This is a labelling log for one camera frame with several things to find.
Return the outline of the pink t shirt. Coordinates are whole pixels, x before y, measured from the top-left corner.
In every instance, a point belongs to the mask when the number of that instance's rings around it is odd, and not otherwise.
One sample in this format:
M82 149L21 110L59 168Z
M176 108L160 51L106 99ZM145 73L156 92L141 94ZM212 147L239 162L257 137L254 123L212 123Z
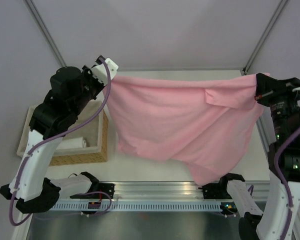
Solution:
M184 163L205 185L248 160L244 176L269 177L265 153L249 155L263 107L257 76L226 80L167 80L116 76L103 93L123 154Z

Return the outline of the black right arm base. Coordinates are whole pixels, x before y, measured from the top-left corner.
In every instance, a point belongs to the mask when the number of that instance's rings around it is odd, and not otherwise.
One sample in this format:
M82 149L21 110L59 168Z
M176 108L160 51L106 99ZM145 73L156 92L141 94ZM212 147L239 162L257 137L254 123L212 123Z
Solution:
M209 183L199 187L205 200L227 200L231 199L227 189L221 183Z

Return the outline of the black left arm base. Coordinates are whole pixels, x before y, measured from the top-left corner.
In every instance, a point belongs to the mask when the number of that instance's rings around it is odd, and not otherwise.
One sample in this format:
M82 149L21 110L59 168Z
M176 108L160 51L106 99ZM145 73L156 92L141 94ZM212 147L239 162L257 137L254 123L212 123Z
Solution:
M115 184L114 183L106 183L101 182L98 184L97 188L93 187L92 189L88 190L87 195L82 194L75 194L70 196L71 199L108 199L105 194L108 194L111 199L114 197L115 193Z

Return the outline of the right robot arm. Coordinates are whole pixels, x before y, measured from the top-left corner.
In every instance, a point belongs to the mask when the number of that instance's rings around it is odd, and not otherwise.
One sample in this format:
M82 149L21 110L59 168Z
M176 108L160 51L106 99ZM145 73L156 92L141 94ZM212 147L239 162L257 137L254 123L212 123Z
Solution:
M218 192L231 197L240 216L242 240L290 240L300 206L300 80L256 75L255 100L270 109L275 142L268 147L269 193L261 210L244 178L223 176Z

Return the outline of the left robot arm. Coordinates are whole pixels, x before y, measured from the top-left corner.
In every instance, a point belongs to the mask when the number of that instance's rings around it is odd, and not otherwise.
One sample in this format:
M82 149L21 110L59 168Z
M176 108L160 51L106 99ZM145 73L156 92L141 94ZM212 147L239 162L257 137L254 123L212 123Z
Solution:
M31 215L50 210L59 199L99 193L99 180L88 172L75 177L48 179L46 172L63 138L94 120L103 110L116 75L104 61L89 68L62 67L50 78L51 89L31 117L27 147L11 183L1 186L0 194L9 200L9 213L17 208ZM75 126L88 102L106 89L99 109L84 123Z

